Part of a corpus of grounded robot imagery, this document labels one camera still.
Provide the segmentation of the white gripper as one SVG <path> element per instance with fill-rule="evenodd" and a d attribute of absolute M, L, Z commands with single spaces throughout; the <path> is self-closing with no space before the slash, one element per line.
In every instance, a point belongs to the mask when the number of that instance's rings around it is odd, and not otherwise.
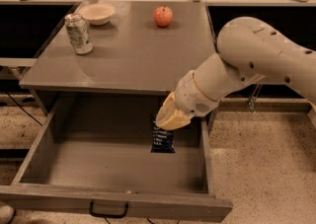
<path fill-rule="evenodd" d="M 195 71 L 189 71 L 171 92 L 156 115 L 156 124 L 165 130 L 175 130 L 191 123 L 192 116 L 205 116 L 219 105 L 197 86 Z"/>

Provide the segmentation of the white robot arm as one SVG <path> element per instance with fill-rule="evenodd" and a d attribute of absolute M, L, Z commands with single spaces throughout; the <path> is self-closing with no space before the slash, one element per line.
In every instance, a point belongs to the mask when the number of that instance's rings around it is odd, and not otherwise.
<path fill-rule="evenodd" d="M 216 109 L 227 95 L 262 80 L 288 86 L 316 104 L 316 52 L 267 23 L 236 18 L 219 32 L 217 51 L 189 71 L 156 115 L 158 127 L 174 130 Z"/>

